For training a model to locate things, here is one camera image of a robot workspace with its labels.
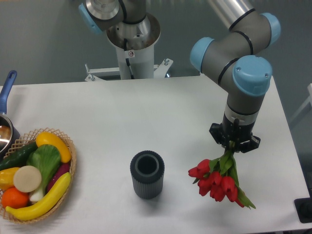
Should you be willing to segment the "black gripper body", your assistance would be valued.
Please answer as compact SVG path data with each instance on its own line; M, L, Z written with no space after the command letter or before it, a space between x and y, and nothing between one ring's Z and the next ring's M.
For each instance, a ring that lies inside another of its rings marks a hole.
M248 140L254 139L259 141L259 145L261 139L257 136L254 136L252 133L252 129L254 127L254 123L249 125L241 125L239 123L239 119L235 118L234 121L230 121L225 115L223 116L223 120L220 124L213 123L210 127L210 134L214 138L217 144L218 143L218 133L226 133L231 136L230 146L229 148L225 148L226 150L231 150L235 152L235 149L240 143L246 142Z

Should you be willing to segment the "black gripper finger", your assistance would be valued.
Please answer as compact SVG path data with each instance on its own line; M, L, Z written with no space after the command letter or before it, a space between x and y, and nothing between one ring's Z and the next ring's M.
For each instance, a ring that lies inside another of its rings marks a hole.
M217 136L218 143L221 144L223 148L229 148L231 136L226 133L218 133Z
M259 141L256 139L251 139L246 142L240 143L237 148L235 149L235 152L242 152L247 153L252 150L255 150L259 147Z

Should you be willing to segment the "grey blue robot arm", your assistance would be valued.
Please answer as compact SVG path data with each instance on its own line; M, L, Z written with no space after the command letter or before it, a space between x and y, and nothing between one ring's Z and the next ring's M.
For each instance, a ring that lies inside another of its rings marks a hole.
M228 93L223 121L210 127L212 137L226 149L246 153L260 144L252 130L273 73L270 63L257 53L278 40L281 26L274 15L257 13L246 0L209 4L229 34L220 41L198 40L190 62ZM156 77L154 45L160 25L146 11L145 1L85 0L78 10L92 32L106 32L116 49L122 79Z

